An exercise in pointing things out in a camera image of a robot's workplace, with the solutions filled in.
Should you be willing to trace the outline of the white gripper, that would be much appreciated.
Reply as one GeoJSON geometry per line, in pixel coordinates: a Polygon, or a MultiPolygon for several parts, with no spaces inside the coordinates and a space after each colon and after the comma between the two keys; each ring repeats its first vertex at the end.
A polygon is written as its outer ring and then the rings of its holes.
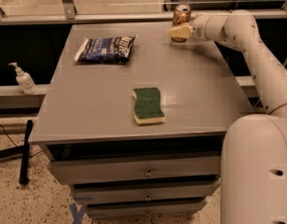
{"type": "Polygon", "coordinates": [[[192,26],[189,23],[183,23],[170,28],[171,38],[187,39],[191,35],[197,40],[222,41],[226,35],[224,25],[226,16],[222,15],[197,15],[192,26]]]}

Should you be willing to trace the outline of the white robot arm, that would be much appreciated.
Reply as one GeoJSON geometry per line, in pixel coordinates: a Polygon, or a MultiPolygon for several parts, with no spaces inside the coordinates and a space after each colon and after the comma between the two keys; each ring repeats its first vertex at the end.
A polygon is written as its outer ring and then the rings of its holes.
{"type": "Polygon", "coordinates": [[[221,154],[221,224],[287,224],[287,70],[247,10],[198,14],[170,36],[215,41],[242,53],[263,107],[227,130],[221,154]]]}

